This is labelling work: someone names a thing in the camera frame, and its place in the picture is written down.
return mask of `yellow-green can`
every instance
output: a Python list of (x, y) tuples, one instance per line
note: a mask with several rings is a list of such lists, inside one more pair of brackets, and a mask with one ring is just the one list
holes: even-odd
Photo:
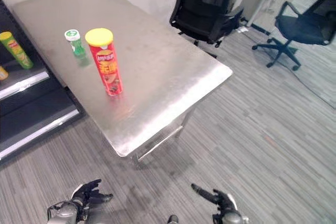
[(17, 62), (19, 62), (21, 67), (23, 67), (24, 69), (29, 69), (33, 67), (34, 64), (23, 51), (22, 47), (15, 40), (10, 31), (4, 31), (3, 33), (0, 33), (0, 41), (14, 56)]
[(0, 81), (8, 77), (8, 72), (0, 65)]

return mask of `stainless steel table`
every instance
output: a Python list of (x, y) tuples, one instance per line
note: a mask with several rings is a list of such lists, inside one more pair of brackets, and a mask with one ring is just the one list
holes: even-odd
[[(57, 78), (68, 86), (119, 156), (136, 155), (178, 116), (219, 87), (232, 71), (127, 0), (28, 0), (14, 6), (37, 50)], [(105, 93), (96, 66), (80, 67), (64, 38), (68, 29), (113, 31), (122, 94)]]

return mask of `office chair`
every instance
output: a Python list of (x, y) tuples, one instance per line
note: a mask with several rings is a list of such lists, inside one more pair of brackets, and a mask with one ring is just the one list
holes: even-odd
[(238, 7), (229, 12), (230, 0), (176, 0), (175, 8), (170, 18), (170, 24), (198, 41), (220, 46), (223, 37), (239, 27), (239, 18), (243, 8)]
[[(283, 15), (286, 7), (289, 6), (298, 17)], [(290, 3), (284, 2), (278, 16), (276, 17), (275, 26), (281, 34), (287, 39), (282, 44), (275, 38), (270, 38), (267, 43), (275, 42), (275, 45), (257, 44), (252, 46), (252, 50), (258, 47), (271, 48), (278, 50), (275, 59), (266, 65), (270, 68), (279, 59), (282, 53), (285, 53), (297, 65), (292, 68), (296, 71), (300, 68), (301, 63), (294, 56), (288, 45), (294, 40), (303, 44), (310, 45), (328, 45), (335, 34), (336, 30), (336, 0), (317, 0), (303, 14)]]

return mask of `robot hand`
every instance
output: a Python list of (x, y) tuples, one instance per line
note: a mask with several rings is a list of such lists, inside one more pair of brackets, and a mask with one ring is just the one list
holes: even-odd
[(48, 224), (76, 224), (79, 221), (87, 220), (90, 204), (109, 202), (113, 194), (101, 194), (98, 189), (101, 179), (79, 185), (72, 193), (71, 199), (61, 201), (47, 210)]
[(214, 189), (215, 194), (211, 194), (195, 184), (191, 187), (203, 198), (218, 205), (220, 213), (213, 215), (214, 224), (248, 224), (248, 218), (241, 216), (231, 194), (216, 189)]
[(80, 200), (83, 205), (109, 202), (112, 199), (113, 194), (101, 194), (99, 193), (99, 189), (94, 190), (99, 186), (100, 182), (101, 179), (96, 179), (87, 184), (79, 185), (72, 193), (71, 201), (76, 202), (77, 200)]

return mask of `red chip can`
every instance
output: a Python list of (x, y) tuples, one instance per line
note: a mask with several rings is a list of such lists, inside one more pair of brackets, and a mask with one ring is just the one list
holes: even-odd
[(106, 93), (108, 95), (120, 94), (122, 83), (113, 44), (113, 33), (106, 28), (96, 28), (85, 34), (85, 40), (90, 46)]

